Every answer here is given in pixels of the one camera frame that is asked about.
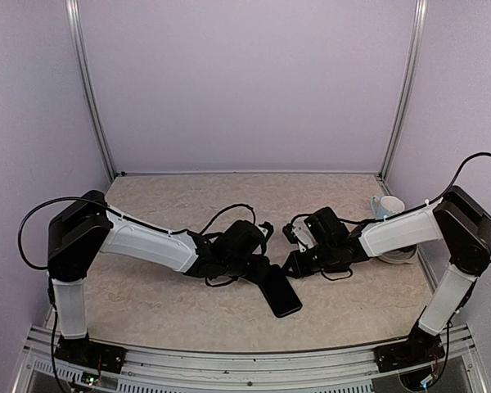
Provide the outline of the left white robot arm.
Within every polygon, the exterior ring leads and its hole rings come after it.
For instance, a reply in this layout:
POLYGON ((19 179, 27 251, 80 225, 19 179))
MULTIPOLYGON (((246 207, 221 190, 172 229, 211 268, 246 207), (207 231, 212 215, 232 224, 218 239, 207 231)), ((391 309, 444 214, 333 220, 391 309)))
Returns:
POLYGON ((67 352, 81 364, 98 356, 96 342, 88 338, 83 289, 97 254, 144 260, 206 282, 246 278, 259 284, 271 267, 265 253, 273 233, 269 222, 243 219, 217 233, 166 229, 110 206, 97 190, 70 199, 48 225, 47 259, 67 352))

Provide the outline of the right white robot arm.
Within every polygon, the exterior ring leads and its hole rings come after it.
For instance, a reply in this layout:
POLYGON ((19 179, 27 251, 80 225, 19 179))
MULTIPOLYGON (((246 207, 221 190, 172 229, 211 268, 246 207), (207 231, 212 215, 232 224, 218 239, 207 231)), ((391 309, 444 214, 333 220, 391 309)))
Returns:
POLYGON ((282 266, 292 278, 315 273, 343 273, 351 264, 367 261, 404 247, 442 240, 449 266, 433 297, 422 311, 417 332, 402 346, 403 357, 420 363, 434 347, 434 339, 471 294, 477 278, 491 263, 491 216, 459 186, 390 218, 368 219, 353 230, 326 206, 304 215, 304 227, 288 223, 282 229, 292 251, 282 266))

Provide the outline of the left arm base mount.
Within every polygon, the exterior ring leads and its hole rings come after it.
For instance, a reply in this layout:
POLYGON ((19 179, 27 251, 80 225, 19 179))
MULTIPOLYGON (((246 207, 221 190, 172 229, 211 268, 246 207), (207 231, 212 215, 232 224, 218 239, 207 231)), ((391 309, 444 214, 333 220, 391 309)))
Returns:
POLYGON ((125 355, 122 346, 92 341, 89 335, 79 339, 60 337, 55 353, 57 359, 70 364, 116 374, 121 373, 125 355))

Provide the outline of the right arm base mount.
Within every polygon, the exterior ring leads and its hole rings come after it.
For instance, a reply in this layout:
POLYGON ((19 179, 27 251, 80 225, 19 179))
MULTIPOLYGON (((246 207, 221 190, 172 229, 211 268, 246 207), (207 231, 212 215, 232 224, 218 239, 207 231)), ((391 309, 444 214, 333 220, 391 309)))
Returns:
POLYGON ((412 327, 405 341, 377 346, 373 351, 380 373, 424 364, 445 356, 440 334, 433 336, 422 330, 418 323, 412 327))

